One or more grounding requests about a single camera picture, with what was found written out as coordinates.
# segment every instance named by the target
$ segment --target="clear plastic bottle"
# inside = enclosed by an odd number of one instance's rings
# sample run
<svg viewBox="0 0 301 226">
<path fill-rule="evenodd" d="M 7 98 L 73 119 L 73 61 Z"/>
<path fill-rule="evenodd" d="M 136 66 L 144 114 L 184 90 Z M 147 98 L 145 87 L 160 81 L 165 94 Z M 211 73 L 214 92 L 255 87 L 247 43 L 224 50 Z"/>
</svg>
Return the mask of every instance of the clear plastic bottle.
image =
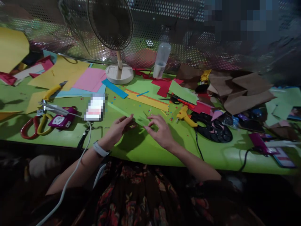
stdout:
<svg viewBox="0 0 301 226">
<path fill-rule="evenodd" d="M 155 67 L 154 67 L 154 73 L 153 73 L 153 77 L 155 79 L 162 78 L 162 74 L 164 72 L 171 49 L 172 47 L 170 46 L 169 43 L 162 42 L 159 45 Z"/>
</svg>

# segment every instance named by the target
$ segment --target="person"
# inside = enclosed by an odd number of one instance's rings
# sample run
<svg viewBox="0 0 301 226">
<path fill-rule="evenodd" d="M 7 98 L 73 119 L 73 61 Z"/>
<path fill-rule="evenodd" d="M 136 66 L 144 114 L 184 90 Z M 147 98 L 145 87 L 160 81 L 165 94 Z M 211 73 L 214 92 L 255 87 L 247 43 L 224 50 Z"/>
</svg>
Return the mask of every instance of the person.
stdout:
<svg viewBox="0 0 301 226">
<path fill-rule="evenodd" d="M 98 169 L 103 158 L 89 148 L 71 178 L 64 200 L 45 225 L 263 225 L 262 221 L 240 199 L 231 182 L 209 164 L 179 145 L 161 115 L 151 115 L 144 128 L 164 149 L 175 155 L 197 180 L 187 200 L 192 209 L 185 218 L 180 197 L 157 166 L 112 158 L 91 192 L 84 184 Z M 155 132 L 152 125 L 157 125 Z M 114 121 L 98 145 L 111 150 L 124 133 L 136 127 L 133 114 Z M 50 186 L 45 201 L 32 212 L 36 225 L 57 204 L 61 191 L 74 171 L 77 161 L 67 168 Z"/>
</svg>

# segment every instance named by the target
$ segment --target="metal mesh wall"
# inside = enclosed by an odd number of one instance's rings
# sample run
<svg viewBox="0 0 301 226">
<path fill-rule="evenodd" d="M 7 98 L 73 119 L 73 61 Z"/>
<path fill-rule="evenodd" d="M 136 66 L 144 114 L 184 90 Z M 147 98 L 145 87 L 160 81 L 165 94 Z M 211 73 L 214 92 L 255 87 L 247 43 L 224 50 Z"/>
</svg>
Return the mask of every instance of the metal mesh wall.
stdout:
<svg viewBox="0 0 301 226">
<path fill-rule="evenodd" d="M 59 2 L 68 9 L 72 25 L 66 25 Z M 158 45 L 166 41 L 172 46 L 166 66 L 170 73 L 186 63 L 200 69 L 258 71 L 276 84 L 301 84 L 297 0 L 127 2 L 134 33 L 122 58 L 132 67 L 153 68 Z M 0 23 L 24 31 L 34 51 L 116 62 L 115 51 L 103 46 L 91 30 L 86 0 L 0 0 Z"/>
</svg>

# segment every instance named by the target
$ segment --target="hand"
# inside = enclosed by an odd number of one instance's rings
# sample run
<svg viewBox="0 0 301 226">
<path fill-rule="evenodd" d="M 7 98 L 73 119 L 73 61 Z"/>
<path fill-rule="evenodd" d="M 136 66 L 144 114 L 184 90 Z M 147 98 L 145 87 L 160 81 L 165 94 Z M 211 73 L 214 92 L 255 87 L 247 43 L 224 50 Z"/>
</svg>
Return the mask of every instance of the hand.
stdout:
<svg viewBox="0 0 301 226">
<path fill-rule="evenodd" d="M 125 132 L 136 127 L 136 123 L 132 119 L 133 114 L 130 117 L 122 116 L 115 120 L 106 135 L 98 141 L 99 146 L 105 151 L 113 148 Z"/>
<path fill-rule="evenodd" d="M 144 126 L 149 135 L 154 138 L 155 141 L 166 150 L 170 151 L 170 149 L 176 144 L 176 141 L 173 139 L 172 134 L 165 120 L 161 115 L 151 115 L 147 117 L 148 119 L 152 119 L 152 121 L 148 124 L 148 126 Z M 155 124 L 158 126 L 158 131 L 153 131 L 150 127 Z"/>
</svg>

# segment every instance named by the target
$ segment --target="left hand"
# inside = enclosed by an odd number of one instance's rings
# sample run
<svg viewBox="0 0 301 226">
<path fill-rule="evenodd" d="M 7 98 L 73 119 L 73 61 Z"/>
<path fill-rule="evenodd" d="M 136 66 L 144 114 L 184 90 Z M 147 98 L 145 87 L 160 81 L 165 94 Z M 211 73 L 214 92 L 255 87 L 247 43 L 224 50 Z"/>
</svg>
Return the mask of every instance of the left hand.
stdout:
<svg viewBox="0 0 301 226">
<path fill-rule="evenodd" d="M 129 117 L 122 116 L 115 120 L 106 135 L 98 141 L 99 146 L 105 151 L 113 148 L 125 132 L 136 127 L 136 123 L 132 120 L 133 116 L 131 114 Z"/>
</svg>

